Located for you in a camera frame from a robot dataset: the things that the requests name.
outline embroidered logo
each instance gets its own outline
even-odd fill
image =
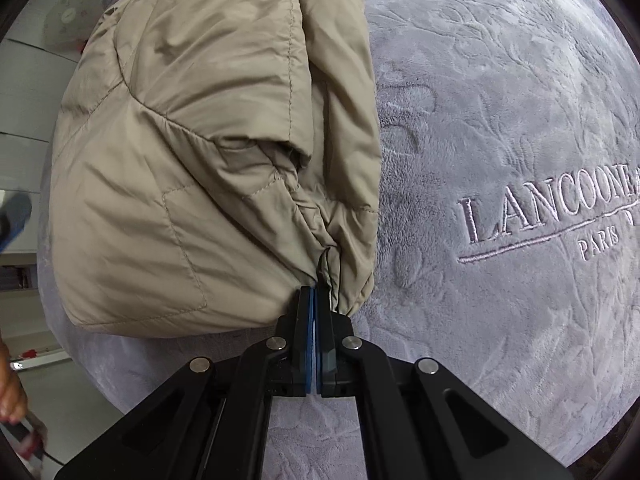
[[[514,189],[511,184],[506,186],[502,210],[497,215],[499,221],[488,230],[483,230],[479,223],[476,198],[464,197],[458,201],[465,218],[469,245],[475,249],[471,254],[460,256],[459,263],[480,262],[543,244],[617,214],[623,214],[630,225],[635,225],[631,211],[640,204],[640,167],[630,170],[629,164],[602,165],[591,171],[581,169],[575,174],[563,173],[542,183],[524,182],[517,194]],[[584,217],[596,207],[604,212],[567,225],[573,218]],[[548,224],[557,225],[558,229],[544,235],[536,232]],[[519,240],[511,238],[514,227],[520,234]],[[582,259],[587,261],[619,241],[616,226],[610,225],[581,237],[577,246]],[[482,245],[489,245],[486,242],[495,242],[498,247],[483,248]]]

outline metal screw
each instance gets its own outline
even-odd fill
[[[438,363],[433,359],[420,359],[418,361],[418,370],[420,370],[423,374],[433,375],[438,371],[440,367]]]
[[[286,345],[287,340],[282,337],[274,336],[267,339],[267,347],[270,350],[282,350]]]
[[[354,335],[348,335],[342,340],[342,346],[349,350],[357,350],[362,346],[362,339]]]
[[[192,372],[196,372],[197,374],[201,374],[202,372],[206,372],[209,370],[209,360],[206,357],[196,357],[189,363],[189,368],[191,368]]]

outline floor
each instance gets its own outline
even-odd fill
[[[73,458],[122,416],[72,361],[26,370],[20,380],[30,410],[49,430],[47,451],[62,462]],[[45,458],[42,480],[52,480],[59,469]]]

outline human hand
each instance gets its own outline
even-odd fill
[[[17,424],[27,414],[27,394],[9,358],[9,349],[0,340],[0,422]]]

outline blue object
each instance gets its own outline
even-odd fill
[[[318,288],[315,286],[312,294],[314,298],[314,342],[316,347],[316,394],[320,395],[322,391],[322,348],[318,338],[318,328],[320,323],[318,321]]]
[[[24,231],[31,218],[28,193],[15,193],[0,206],[0,253]]]
[[[315,372],[313,366],[314,352],[314,319],[316,310],[316,288],[313,288],[309,295],[308,323],[306,325],[306,387],[307,394],[311,393],[311,377]]]

